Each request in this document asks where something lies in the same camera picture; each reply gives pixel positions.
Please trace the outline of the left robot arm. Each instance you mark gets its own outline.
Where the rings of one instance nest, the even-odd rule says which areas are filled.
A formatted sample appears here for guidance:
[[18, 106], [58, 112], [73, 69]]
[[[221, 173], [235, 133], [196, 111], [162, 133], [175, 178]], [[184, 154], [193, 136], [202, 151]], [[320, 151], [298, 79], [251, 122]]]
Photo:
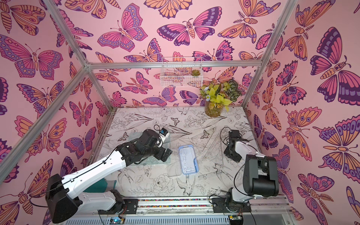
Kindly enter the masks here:
[[163, 143], [168, 137], [169, 131], [165, 128], [160, 131], [147, 129], [139, 138], [118, 145], [109, 155], [82, 170], [65, 176], [53, 175], [48, 180], [45, 195], [52, 222], [60, 224], [78, 212], [123, 213], [126, 205], [119, 191], [89, 193], [86, 189], [113, 172], [139, 164], [149, 157], [167, 161], [172, 150], [165, 149]]

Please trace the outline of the green transparent ruler set pouch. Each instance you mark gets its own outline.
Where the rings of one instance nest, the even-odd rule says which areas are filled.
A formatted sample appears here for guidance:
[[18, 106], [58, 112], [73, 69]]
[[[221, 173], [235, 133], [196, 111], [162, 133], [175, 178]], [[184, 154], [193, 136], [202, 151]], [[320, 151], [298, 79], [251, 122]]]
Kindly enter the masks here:
[[126, 166], [138, 165], [149, 157], [166, 162], [173, 152], [169, 148], [163, 147], [168, 136], [169, 133], [166, 129], [159, 132], [147, 129], [136, 140], [125, 143], [120, 151], [121, 159], [125, 161]]

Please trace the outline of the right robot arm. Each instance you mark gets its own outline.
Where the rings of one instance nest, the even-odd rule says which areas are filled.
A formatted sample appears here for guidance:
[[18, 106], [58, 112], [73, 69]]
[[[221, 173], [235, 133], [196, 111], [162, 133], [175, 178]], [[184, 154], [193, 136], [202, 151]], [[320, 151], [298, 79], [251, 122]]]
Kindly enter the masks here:
[[238, 130], [230, 130], [224, 154], [239, 163], [244, 160], [233, 179], [233, 187], [225, 197], [211, 195], [209, 203], [215, 213], [252, 212], [250, 200], [276, 197], [279, 194], [277, 161], [265, 156], [242, 138]]

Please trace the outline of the clear plastic ruler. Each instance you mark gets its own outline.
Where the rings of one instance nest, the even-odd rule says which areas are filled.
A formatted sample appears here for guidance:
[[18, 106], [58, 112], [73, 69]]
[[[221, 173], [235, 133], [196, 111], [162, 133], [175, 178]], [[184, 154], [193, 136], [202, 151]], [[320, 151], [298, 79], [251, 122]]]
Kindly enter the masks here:
[[224, 155], [225, 145], [221, 141], [220, 134], [217, 134], [214, 141], [211, 143], [208, 151], [205, 153], [205, 159], [224, 165], [225, 162], [228, 162], [227, 157]]

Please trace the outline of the blue plastic geometry case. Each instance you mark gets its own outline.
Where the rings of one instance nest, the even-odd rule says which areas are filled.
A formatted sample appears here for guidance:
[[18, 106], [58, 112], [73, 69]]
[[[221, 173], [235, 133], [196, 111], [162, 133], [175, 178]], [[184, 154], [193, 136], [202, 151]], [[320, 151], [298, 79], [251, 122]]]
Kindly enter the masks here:
[[181, 171], [184, 175], [199, 172], [199, 166], [193, 145], [183, 145], [178, 148], [181, 162]]

